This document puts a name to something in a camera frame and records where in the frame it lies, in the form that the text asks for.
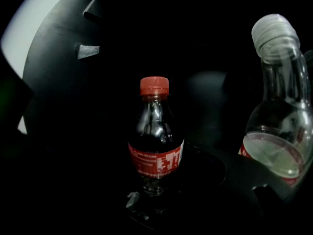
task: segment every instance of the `plastic bottle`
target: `plastic bottle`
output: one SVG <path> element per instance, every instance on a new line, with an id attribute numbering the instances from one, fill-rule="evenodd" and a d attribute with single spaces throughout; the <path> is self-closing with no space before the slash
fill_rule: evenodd
<path id="1" fill-rule="evenodd" d="M 150 196 L 168 189 L 182 158 L 184 138 L 169 108 L 168 95 L 167 78 L 152 76 L 140 81 L 142 99 L 131 126 L 129 150 Z"/>
<path id="2" fill-rule="evenodd" d="M 299 184 L 311 164 L 313 111 L 299 38 L 278 14 L 261 18 L 252 38 L 263 67 L 263 101 L 252 112 L 239 154 L 268 167 L 288 185 Z"/>

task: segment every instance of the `white bottle cap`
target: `white bottle cap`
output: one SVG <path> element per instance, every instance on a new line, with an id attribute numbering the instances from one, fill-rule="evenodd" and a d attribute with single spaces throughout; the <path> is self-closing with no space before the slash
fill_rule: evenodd
<path id="1" fill-rule="evenodd" d="M 279 14 L 270 14 L 259 19 L 253 26 L 251 35 L 259 57 L 262 45 L 277 37 L 292 37 L 300 48 L 300 41 L 294 28 Z"/>

